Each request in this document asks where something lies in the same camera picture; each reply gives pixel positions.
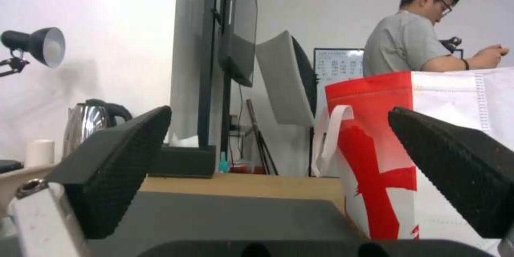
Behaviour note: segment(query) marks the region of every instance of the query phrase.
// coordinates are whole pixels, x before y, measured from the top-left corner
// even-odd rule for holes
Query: chair
[[[284,31],[257,45],[255,55],[277,123],[313,127],[316,74],[296,39]]]

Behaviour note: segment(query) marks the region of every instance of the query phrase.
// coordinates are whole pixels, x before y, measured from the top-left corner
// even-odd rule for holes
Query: black lamp shade
[[[66,51],[64,35],[58,28],[43,28],[33,34],[6,31],[0,37],[2,43],[11,51],[30,52],[39,62],[48,67],[61,64]]]

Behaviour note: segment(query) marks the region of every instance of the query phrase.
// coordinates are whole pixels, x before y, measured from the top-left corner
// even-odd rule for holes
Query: man
[[[495,68],[509,50],[492,45],[474,57],[460,59],[439,42],[434,25],[459,0],[401,0],[400,11],[386,17],[367,40],[365,76],[394,71],[454,71]]]

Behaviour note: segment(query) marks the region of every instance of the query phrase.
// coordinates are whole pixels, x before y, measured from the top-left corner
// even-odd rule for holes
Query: man's arm
[[[466,59],[469,69],[488,69],[495,68],[500,63],[502,56],[507,55],[509,50],[502,48],[501,45],[492,45],[478,52],[474,57]],[[465,70],[466,65],[460,58],[454,56],[441,56],[430,59],[421,70],[432,72],[445,72]]]

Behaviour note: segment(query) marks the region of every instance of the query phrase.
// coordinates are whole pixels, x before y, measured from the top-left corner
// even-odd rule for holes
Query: textured gripper pad
[[[479,235],[506,235],[514,219],[512,151],[482,131],[405,108],[389,112],[389,125],[417,167]]]
[[[88,239],[114,232],[161,148],[171,109],[160,107],[97,131],[47,177],[66,189]]]

